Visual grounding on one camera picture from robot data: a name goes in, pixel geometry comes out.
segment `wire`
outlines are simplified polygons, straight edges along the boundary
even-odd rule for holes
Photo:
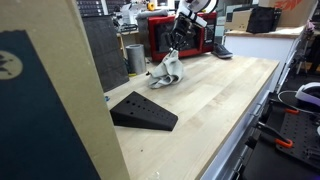
[[[313,115],[316,115],[316,116],[320,116],[320,113],[313,112],[313,111],[308,111],[308,110],[304,110],[304,109],[298,108],[298,107],[296,107],[296,106],[292,106],[292,105],[290,105],[290,104],[285,103],[285,102],[281,99],[281,97],[280,97],[281,94],[284,94],[284,93],[297,93],[297,91],[287,90],[287,91],[282,91],[282,92],[280,92],[280,93],[278,94],[278,99],[279,99],[279,101],[282,102],[283,104],[285,104],[285,105],[287,105],[287,106],[289,106],[289,107],[292,107],[292,108],[294,108],[294,109],[296,109],[296,110],[299,110],[299,111],[301,111],[301,112],[305,112],[305,113],[313,114]]]

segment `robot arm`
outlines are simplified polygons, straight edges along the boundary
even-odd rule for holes
[[[168,40],[171,49],[179,50],[194,26],[206,27],[207,22],[197,16],[197,13],[202,11],[211,13],[217,4],[218,0],[180,0],[171,37]]]

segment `red machine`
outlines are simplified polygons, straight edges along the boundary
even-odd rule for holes
[[[207,26],[204,28],[195,26],[193,28],[195,35],[186,38],[185,45],[179,50],[179,57],[202,54],[213,50],[216,13],[198,13],[198,16],[207,22]],[[148,18],[148,38],[152,61],[161,61],[170,52],[166,36],[171,33],[174,19],[174,16]]]

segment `butcher block countertop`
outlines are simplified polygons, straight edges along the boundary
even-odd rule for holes
[[[109,109],[136,91],[179,117],[172,132],[115,126],[131,179],[200,178],[278,65],[211,54],[181,61],[179,84],[150,89],[149,77],[141,74],[105,93]],[[156,65],[147,66],[152,71]]]
[[[295,39],[303,32],[304,26],[301,27],[279,27],[274,32],[252,34],[246,31],[232,30],[225,33],[226,36],[241,37],[266,37],[266,38],[289,38]]]

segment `white logo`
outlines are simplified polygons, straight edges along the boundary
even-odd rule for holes
[[[13,79],[22,72],[21,60],[6,51],[0,51],[0,80]]]

